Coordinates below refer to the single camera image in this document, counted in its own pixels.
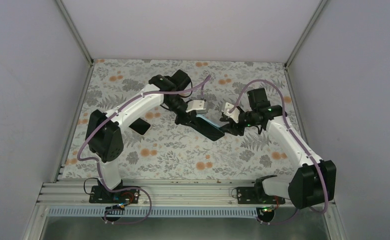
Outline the light blue phone case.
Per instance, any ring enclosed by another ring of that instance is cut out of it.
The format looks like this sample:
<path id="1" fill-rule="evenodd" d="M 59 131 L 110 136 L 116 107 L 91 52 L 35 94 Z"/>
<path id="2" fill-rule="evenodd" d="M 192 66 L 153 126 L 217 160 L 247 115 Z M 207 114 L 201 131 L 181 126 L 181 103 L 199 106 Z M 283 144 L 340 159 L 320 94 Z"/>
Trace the light blue phone case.
<path id="1" fill-rule="evenodd" d="M 210 126 L 216 128 L 216 129 L 220 129 L 220 127 L 221 127 L 220 125 L 218 125 L 217 123 L 211 121 L 210 119 L 208 119 L 206 116 L 204 116 L 204 115 L 202 115 L 202 114 L 197 114 L 197 115 L 196 115 L 196 118 L 197 118 L 198 120 L 204 121 L 206 124 L 208 124 L 208 125 L 210 125 Z"/>

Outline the black phone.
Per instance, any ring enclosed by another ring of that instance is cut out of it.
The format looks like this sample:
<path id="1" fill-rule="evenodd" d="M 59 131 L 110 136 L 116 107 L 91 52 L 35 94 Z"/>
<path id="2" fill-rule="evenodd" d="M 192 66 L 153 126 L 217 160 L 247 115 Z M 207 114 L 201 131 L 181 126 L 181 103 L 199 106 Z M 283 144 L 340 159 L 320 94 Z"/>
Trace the black phone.
<path id="1" fill-rule="evenodd" d="M 151 128 L 151 124 L 145 121 L 144 119 L 138 118 L 132 124 L 129 125 L 129 128 L 139 135 L 143 136 Z"/>

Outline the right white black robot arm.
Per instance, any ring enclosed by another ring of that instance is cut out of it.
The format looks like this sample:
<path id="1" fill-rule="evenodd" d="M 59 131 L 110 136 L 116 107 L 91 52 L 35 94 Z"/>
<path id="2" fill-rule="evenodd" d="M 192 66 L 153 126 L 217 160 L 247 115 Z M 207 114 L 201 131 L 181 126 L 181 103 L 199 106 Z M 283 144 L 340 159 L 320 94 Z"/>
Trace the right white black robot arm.
<path id="1" fill-rule="evenodd" d="M 333 200 L 336 185 L 336 165 L 324 161 L 294 130 L 281 105 L 271 105 L 263 88 L 247 92 L 250 111 L 225 102 L 221 107 L 225 122 L 222 130 L 242 136 L 245 128 L 258 127 L 272 136 L 286 154 L 295 173 L 292 176 L 268 175 L 255 180 L 254 198 L 261 204 L 272 197 L 287 199 L 297 209 L 312 207 Z"/>

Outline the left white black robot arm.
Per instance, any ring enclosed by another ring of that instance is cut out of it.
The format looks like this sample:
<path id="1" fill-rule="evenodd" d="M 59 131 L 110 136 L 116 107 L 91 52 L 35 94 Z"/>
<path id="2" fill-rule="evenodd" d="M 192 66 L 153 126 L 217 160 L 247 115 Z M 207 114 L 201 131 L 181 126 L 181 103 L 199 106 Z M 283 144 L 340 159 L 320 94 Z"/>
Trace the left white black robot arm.
<path id="1" fill-rule="evenodd" d="M 96 155 L 92 160 L 96 162 L 98 184 L 107 201 L 117 202 L 124 190 L 116 161 L 124 150 L 122 132 L 146 112 L 162 104 L 176 114 L 179 124 L 191 122 L 195 111 L 188 109 L 181 95 L 204 87 L 202 82 L 189 88 L 191 82 L 191 78 L 182 70 L 172 76 L 156 75 L 126 102 L 106 112 L 95 110 L 90 114 L 85 141 L 78 150 L 77 159 L 82 162 L 90 160 L 90 157 L 81 157 L 85 147 Z"/>

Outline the black smartphone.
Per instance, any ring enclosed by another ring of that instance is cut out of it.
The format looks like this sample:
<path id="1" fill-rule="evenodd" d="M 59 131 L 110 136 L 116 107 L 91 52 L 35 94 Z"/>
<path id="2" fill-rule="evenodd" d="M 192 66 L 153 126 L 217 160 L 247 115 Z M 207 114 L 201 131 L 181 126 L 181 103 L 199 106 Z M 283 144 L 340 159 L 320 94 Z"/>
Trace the black smartphone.
<path id="1" fill-rule="evenodd" d="M 217 141 L 225 136 L 225 133 L 220 129 L 220 127 L 214 126 L 211 122 L 208 122 L 201 117 L 195 117 L 193 124 L 193 128 L 197 132 L 211 141 Z"/>

